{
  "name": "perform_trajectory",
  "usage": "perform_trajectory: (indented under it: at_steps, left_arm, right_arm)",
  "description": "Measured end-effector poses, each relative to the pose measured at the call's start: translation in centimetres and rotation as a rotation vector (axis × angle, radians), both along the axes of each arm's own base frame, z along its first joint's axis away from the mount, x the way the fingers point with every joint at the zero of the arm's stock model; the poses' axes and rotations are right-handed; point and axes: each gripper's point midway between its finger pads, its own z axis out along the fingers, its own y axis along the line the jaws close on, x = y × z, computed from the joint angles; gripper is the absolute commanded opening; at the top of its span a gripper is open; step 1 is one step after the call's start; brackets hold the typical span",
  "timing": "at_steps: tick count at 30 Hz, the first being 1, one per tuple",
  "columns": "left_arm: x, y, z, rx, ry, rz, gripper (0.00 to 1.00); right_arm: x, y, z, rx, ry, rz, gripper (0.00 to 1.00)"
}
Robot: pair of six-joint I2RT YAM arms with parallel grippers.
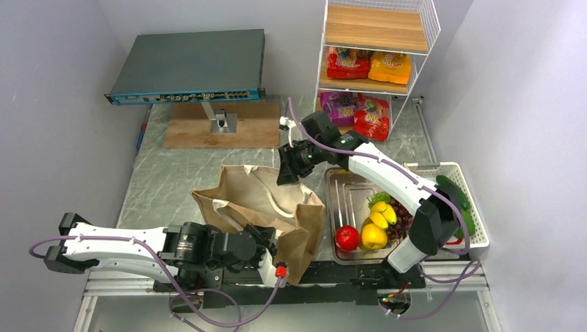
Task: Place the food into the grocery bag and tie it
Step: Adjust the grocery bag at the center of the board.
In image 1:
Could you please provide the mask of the brown burlap grocery bag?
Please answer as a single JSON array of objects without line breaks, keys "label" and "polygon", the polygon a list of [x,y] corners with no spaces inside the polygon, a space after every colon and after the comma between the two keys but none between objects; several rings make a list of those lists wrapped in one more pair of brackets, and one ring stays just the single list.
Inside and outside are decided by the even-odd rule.
[{"label": "brown burlap grocery bag", "polygon": [[204,222],[223,232],[248,224],[275,228],[275,261],[288,265],[288,284],[299,285],[318,251],[325,205],[302,183],[278,185],[279,170],[258,165],[223,166],[216,187],[191,189]]}]

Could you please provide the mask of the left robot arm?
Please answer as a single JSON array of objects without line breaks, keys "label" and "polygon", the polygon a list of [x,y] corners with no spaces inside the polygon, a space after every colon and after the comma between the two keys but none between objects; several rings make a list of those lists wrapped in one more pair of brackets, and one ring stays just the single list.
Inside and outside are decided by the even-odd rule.
[{"label": "left robot arm", "polygon": [[205,270],[239,273],[252,267],[268,285],[287,278],[287,265],[273,260],[274,228],[248,224],[237,232],[222,232],[193,222],[142,230],[101,228],[66,213],[59,231],[58,244],[40,255],[54,272],[117,270],[173,282],[183,291],[194,288]]}]

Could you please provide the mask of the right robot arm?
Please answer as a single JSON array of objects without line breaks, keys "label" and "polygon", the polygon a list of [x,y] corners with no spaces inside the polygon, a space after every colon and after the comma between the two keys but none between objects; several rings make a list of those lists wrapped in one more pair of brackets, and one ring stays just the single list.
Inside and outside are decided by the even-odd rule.
[{"label": "right robot arm", "polygon": [[279,147],[278,185],[298,182],[320,163],[338,165],[377,185],[413,216],[407,237],[386,256],[381,269],[388,286],[400,286],[413,266],[436,255],[458,230],[466,229],[458,187],[416,175],[353,130],[341,133],[325,112],[317,111],[302,121],[281,117],[279,124],[289,135],[299,131],[301,137],[289,138]]}]

